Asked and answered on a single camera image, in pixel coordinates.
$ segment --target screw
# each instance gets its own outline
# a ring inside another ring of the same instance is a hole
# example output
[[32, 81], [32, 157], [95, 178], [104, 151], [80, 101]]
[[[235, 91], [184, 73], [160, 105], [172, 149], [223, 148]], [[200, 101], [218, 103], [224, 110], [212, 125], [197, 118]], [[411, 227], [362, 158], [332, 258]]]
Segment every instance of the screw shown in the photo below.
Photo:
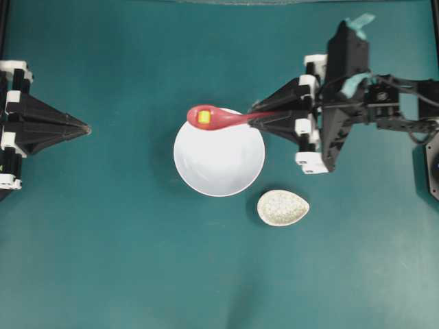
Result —
[[389, 94], [387, 94], [385, 91], [381, 91], [377, 94], [377, 101], [385, 101], [389, 97]]

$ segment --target speckled dish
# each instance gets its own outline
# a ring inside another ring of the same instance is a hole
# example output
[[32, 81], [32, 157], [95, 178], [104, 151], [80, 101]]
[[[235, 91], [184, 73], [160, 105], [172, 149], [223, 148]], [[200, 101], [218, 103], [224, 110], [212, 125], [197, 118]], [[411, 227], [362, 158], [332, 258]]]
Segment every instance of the speckled dish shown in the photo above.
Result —
[[288, 226], [300, 221], [309, 211], [303, 198], [289, 191], [268, 191], [258, 201], [260, 218], [271, 226]]

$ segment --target white bowl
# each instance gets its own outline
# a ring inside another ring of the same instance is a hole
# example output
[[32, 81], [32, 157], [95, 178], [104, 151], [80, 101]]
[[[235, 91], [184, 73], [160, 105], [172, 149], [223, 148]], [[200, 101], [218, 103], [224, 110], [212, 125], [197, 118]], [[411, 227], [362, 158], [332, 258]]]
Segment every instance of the white bowl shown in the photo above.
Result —
[[206, 131], [186, 122], [174, 143], [174, 162], [181, 178], [211, 197], [228, 197], [248, 188], [264, 160], [261, 133], [247, 124]]
[[268, 225], [288, 226], [297, 223], [308, 213], [309, 204], [292, 192], [271, 190], [259, 199], [257, 210]]

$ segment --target teal surface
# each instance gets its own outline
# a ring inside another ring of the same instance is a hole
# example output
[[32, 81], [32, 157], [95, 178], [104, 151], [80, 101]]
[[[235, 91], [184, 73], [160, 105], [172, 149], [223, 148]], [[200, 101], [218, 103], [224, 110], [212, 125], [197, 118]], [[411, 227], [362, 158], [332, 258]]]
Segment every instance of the teal surface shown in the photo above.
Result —
[[[264, 135], [261, 175], [227, 198], [192, 191], [172, 159], [190, 106], [245, 112], [364, 12], [377, 15], [364, 28], [374, 72], [438, 78], [429, 1], [13, 0], [6, 58], [27, 60], [32, 94], [93, 134], [27, 159], [23, 190], [0, 205], [0, 328], [439, 327], [439, 205], [405, 134], [355, 127], [319, 176]], [[271, 188], [310, 213], [263, 225]]]

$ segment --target yellow cube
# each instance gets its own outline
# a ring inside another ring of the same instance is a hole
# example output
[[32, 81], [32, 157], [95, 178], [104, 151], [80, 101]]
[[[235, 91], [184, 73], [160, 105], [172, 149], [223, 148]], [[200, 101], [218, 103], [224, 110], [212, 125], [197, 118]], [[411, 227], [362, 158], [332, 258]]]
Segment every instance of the yellow cube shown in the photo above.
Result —
[[211, 111], [199, 111], [198, 113], [198, 123], [210, 123], [211, 122]]

